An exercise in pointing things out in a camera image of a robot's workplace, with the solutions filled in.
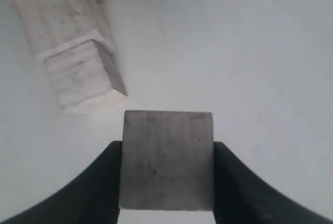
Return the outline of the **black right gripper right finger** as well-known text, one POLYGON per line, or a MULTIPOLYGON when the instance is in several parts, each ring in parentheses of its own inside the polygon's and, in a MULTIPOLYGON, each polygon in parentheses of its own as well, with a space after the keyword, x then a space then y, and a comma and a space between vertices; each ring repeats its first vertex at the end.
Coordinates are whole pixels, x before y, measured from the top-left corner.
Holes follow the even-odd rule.
POLYGON ((216 223, 332 223, 271 187, 224 143, 214 143, 213 155, 216 223))

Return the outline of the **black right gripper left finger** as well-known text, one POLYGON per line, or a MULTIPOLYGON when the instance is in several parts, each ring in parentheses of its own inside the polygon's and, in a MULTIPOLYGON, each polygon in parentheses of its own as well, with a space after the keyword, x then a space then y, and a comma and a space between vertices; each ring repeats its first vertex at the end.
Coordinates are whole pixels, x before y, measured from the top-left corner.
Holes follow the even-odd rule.
POLYGON ((111 142, 65 187, 4 223, 117 223, 122 142, 111 142))

